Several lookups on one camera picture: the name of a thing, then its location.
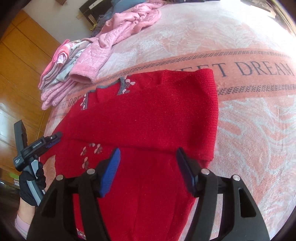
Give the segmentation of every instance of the green object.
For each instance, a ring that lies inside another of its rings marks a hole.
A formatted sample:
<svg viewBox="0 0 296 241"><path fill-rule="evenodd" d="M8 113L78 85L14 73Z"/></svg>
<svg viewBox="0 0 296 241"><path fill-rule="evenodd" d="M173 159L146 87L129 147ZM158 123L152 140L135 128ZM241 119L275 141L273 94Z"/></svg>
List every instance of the green object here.
<svg viewBox="0 0 296 241"><path fill-rule="evenodd" d="M13 179L18 180L18 175L14 174L12 172L9 173L9 176L12 177Z"/></svg>

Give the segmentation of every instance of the gloved hand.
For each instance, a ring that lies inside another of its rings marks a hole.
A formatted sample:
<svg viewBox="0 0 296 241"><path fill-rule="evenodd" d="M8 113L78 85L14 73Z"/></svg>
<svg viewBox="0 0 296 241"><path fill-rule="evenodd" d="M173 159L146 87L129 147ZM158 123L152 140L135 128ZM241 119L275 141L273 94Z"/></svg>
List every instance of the gloved hand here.
<svg viewBox="0 0 296 241"><path fill-rule="evenodd" d="M38 162L38 170L36 172L36 177L37 177L36 184L41 190L44 190L46 188L46 182L45 182L46 178L44 176L43 164L41 162ZM21 175L19 176L20 197L29 205L37 206L37 203L27 184L27 181L33 181L33 180L35 180L35 178L30 173L26 171L23 171L21 173Z"/></svg>

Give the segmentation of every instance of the pink sleeve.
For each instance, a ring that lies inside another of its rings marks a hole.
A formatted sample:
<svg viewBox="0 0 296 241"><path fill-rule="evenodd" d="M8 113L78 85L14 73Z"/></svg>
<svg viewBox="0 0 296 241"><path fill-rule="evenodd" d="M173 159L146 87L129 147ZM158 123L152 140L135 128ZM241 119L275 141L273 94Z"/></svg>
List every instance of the pink sleeve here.
<svg viewBox="0 0 296 241"><path fill-rule="evenodd" d="M15 219L15 228L18 230L18 232L27 239L28 231L30 228L30 225L24 222L19 215L17 215L17 218Z"/></svg>

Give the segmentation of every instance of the folded clothes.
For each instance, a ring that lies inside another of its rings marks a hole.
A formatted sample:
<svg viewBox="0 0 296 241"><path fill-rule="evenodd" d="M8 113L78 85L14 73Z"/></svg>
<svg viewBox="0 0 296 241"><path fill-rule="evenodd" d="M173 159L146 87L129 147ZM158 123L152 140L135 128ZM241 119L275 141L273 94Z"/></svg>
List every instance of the folded clothes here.
<svg viewBox="0 0 296 241"><path fill-rule="evenodd" d="M157 22L161 16L158 8L164 4L161 0L142 3L132 8L131 12L114 14L96 37L84 39L93 43L79 56L69 76L77 82L95 82L100 68L111 54L112 46Z"/></svg>
<svg viewBox="0 0 296 241"><path fill-rule="evenodd" d="M89 45L88 41L82 41L81 44L72 52L69 54L69 59L74 58L74 56L80 51L83 50Z"/></svg>
<svg viewBox="0 0 296 241"><path fill-rule="evenodd" d="M128 76L125 83L125 91L117 83L78 100L54 131L63 133L61 141L41 162L55 155L56 174L70 178L119 148L110 192L97 200L110 239L177 241L195 199L175 152L182 147L202 167L213 159L218 122L213 72L164 70ZM73 207L83 234L76 195Z"/></svg>
<svg viewBox="0 0 296 241"><path fill-rule="evenodd" d="M50 86L50 89L48 89L45 92L42 92L42 94L41 94L41 100L42 101L46 101L47 97L51 93L53 93L55 90L57 90L58 88L60 88L63 84L64 84L64 82L60 82L60 83L57 83L56 85Z"/></svg>
<svg viewBox="0 0 296 241"><path fill-rule="evenodd" d="M69 58L69 54L81 45L80 40L69 42L67 39L55 52L52 61L47 68L43 71L40 77L40 83L38 85L40 90L43 90L44 86L55 79L56 75L62 69L64 64Z"/></svg>
<svg viewBox="0 0 296 241"><path fill-rule="evenodd" d="M52 105L52 101L57 98L63 91L68 88L73 83L73 80L68 78L66 82L62 82L62 85L59 88L52 91L50 95L46 98L46 100L42 103L42 110L48 109Z"/></svg>
<svg viewBox="0 0 296 241"><path fill-rule="evenodd" d="M70 70L73 68L74 64L76 63L78 57L81 55L81 53L83 52L84 49L78 51L76 53L76 55L72 58L69 59L69 62L66 63L63 68L60 70L60 72L58 73L58 75L56 76L56 78L54 80L52 80L51 82L49 82L48 84L45 85L44 87L44 91L46 91L48 89L49 84L51 86L59 83L59 82L64 82L65 79L67 78L68 74L70 73Z"/></svg>
<svg viewBox="0 0 296 241"><path fill-rule="evenodd" d="M71 85L69 85L64 91L62 91L58 97L56 97L53 101L52 101L52 105L53 106L57 106L62 99L75 87L75 85L77 84L77 82L73 81L71 83Z"/></svg>

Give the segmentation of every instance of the bed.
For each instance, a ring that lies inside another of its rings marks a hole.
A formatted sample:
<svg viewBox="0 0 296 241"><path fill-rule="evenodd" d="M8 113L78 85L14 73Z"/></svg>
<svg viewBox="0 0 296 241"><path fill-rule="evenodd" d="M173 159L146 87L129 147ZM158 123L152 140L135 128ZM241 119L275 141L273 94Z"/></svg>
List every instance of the bed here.
<svg viewBox="0 0 296 241"><path fill-rule="evenodd" d="M52 110L44 135L54 131L81 96L121 76L212 68L219 120L209 169L242 177L272 238L296 204L296 38L236 0L169 4L160 10L156 24L113 47L99 82L77 84ZM50 184L54 156L44 169ZM179 240L185 238L196 204ZM221 207L220 196L212 238L219 232Z"/></svg>

